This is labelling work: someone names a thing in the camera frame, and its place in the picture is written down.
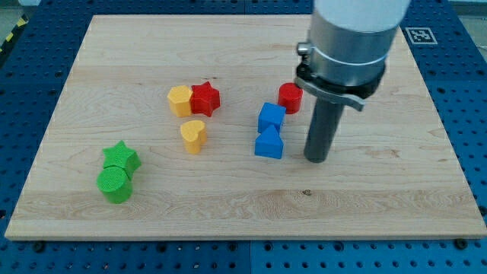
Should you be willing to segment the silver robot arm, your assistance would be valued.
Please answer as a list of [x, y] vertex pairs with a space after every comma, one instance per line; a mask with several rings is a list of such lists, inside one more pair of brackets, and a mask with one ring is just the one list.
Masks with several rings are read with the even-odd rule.
[[361, 111], [380, 84], [410, 0], [316, 0], [294, 82], [319, 100]]

